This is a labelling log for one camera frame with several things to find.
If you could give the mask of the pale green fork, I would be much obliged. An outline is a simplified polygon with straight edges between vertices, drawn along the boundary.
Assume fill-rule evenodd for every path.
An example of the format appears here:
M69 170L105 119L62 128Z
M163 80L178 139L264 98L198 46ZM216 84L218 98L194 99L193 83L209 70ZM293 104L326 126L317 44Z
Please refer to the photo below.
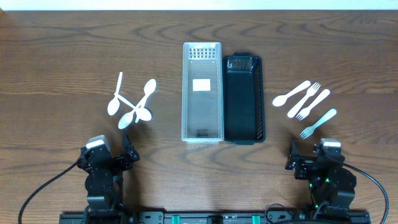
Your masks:
M334 117L337 114L337 110L332 108L329 111L327 111L315 124L313 124L312 126L306 127L301 133L300 133L300 137L302 139L306 139L309 136L311 136L314 131L321 126L323 123L327 122L329 119L331 119L332 117Z

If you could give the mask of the white spoon bowl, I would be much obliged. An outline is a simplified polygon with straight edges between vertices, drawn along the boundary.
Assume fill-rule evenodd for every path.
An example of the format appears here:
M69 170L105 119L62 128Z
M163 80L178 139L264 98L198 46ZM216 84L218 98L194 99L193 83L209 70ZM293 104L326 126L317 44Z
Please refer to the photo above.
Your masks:
M146 104L146 101L150 95L155 92L156 89L156 80L155 79L150 79L144 86L144 96L140 100L140 102L137 104L138 108L143 108L144 105Z
M133 121L135 112L136 112L136 109L134 108L132 111L124 114L121 117L121 119L119 120L118 128L125 129L126 127L128 127Z

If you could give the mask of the white spoon crossing diagonal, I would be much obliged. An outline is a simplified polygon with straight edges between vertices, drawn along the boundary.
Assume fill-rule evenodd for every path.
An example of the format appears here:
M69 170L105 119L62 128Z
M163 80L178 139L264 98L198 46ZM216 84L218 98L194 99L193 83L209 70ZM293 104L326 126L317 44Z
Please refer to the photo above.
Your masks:
M135 109L136 106L134 106L130 101L128 101L125 97L119 95L118 93L114 94L116 98L121 100L123 103L127 104L131 108ZM136 110L137 114L137 119L141 119L143 121L150 121L152 119L152 113L147 109L147 108L141 108L138 107Z

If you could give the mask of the white spoon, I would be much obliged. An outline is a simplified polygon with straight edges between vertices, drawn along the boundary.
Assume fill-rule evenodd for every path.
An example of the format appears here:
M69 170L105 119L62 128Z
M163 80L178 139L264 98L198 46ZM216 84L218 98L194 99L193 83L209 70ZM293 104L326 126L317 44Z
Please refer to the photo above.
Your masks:
M118 76L118 81L116 84L116 90L114 92L114 98L108 103L108 107L107 107L107 111L110 116L116 114L116 112L118 111L118 109L120 107L118 95L119 95L122 79L123 79L123 72L120 72L119 76Z
M293 90L289 91L288 93L275 97L272 101L272 105L276 107L284 105L288 98L308 88L310 85L311 82L309 80L305 80L304 82L296 86Z

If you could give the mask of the white fork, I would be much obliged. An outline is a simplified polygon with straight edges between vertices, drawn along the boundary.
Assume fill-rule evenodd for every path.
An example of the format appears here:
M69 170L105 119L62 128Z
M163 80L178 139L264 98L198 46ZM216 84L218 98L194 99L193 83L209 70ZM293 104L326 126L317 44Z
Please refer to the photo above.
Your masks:
M318 91L318 89L320 87L321 87L321 84L318 82L314 83L311 87L309 87L305 96L288 111L287 116L289 118L293 118L299 112L299 109L304 105L304 103L311 96L313 96Z
M296 118L301 121L304 118L306 118L311 110L317 105L319 104L321 101L323 101L329 94L331 93L331 91L329 89L324 89L310 104L308 107L302 109L298 115L296 116Z

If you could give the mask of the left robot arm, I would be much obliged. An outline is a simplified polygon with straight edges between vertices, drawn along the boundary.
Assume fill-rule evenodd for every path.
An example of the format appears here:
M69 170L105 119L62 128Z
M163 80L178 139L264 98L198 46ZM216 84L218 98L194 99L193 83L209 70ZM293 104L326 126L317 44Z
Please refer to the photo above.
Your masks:
M124 153L113 157L104 135L89 139L81 148L78 167L88 173L85 189L89 208L94 211L111 211L123 208L123 172L133 168L140 157L127 132L123 132Z

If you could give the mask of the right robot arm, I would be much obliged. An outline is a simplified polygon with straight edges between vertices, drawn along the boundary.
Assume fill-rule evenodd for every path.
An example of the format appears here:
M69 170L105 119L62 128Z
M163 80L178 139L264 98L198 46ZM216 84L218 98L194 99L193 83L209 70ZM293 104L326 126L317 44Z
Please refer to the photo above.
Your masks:
M331 211L341 217L347 214L355 197L356 176L343 168L341 143L332 138L322 138L314 146L314 156L304 156L294 142L285 169L294 170L294 177L307 180L313 203L312 218Z

